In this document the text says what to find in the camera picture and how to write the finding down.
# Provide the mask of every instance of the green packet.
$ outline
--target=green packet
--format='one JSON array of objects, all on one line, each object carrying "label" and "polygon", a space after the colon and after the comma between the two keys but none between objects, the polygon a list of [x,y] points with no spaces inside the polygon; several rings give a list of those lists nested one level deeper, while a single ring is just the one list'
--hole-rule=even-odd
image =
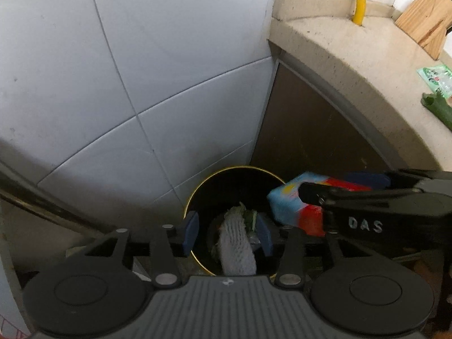
[{"label": "green packet", "polygon": [[452,71],[446,65],[424,67],[417,70],[433,93],[445,99],[452,97]]}]

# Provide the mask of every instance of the circular pad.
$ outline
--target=circular pad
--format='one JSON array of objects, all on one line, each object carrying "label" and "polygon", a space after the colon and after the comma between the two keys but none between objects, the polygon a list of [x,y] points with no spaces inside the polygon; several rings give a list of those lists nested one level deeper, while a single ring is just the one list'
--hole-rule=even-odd
[{"label": "circular pad", "polygon": [[55,296],[72,306],[92,304],[107,294],[107,283],[92,275],[76,275],[63,279],[55,288]]},{"label": "circular pad", "polygon": [[312,285],[314,307],[332,324],[364,335],[397,335],[419,328],[433,307],[430,285],[379,257],[345,258]]},{"label": "circular pad", "polygon": [[397,301],[402,294],[402,288],[390,278],[368,275],[355,279],[350,284],[350,293],[362,303],[383,306]]},{"label": "circular pad", "polygon": [[134,319],[147,298],[143,282],[108,260],[85,257],[35,276],[23,293],[35,326],[51,336],[94,337]]}]

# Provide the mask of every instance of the countertop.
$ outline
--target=countertop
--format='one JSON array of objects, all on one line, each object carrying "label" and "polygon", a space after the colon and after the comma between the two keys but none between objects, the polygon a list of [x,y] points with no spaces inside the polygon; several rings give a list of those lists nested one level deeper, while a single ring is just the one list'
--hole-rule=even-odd
[{"label": "countertop", "polygon": [[452,132],[420,99],[416,70],[434,61],[390,18],[272,20],[269,40],[319,74],[380,132],[410,168],[452,171]]}]

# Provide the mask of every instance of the wooden board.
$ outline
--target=wooden board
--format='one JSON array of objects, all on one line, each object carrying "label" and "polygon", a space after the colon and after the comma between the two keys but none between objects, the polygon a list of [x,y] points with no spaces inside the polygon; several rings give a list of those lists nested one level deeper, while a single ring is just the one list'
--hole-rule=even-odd
[{"label": "wooden board", "polygon": [[414,0],[395,24],[438,60],[452,25],[452,0]]}]

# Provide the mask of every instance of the black trash bin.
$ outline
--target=black trash bin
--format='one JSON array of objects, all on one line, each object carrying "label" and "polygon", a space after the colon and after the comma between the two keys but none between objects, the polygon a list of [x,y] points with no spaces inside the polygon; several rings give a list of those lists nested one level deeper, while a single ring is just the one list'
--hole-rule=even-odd
[{"label": "black trash bin", "polygon": [[[268,193],[284,184],[278,176],[257,167],[237,166],[220,170],[205,179],[188,200],[184,215],[195,210],[199,215],[199,233],[192,250],[198,264],[211,275],[221,275],[221,264],[215,261],[207,246],[207,231],[212,221],[221,224],[222,214],[242,202],[247,209],[273,214]],[[255,252],[257,274],[273,275],[278,261],[265,258],[262,249]]]}]

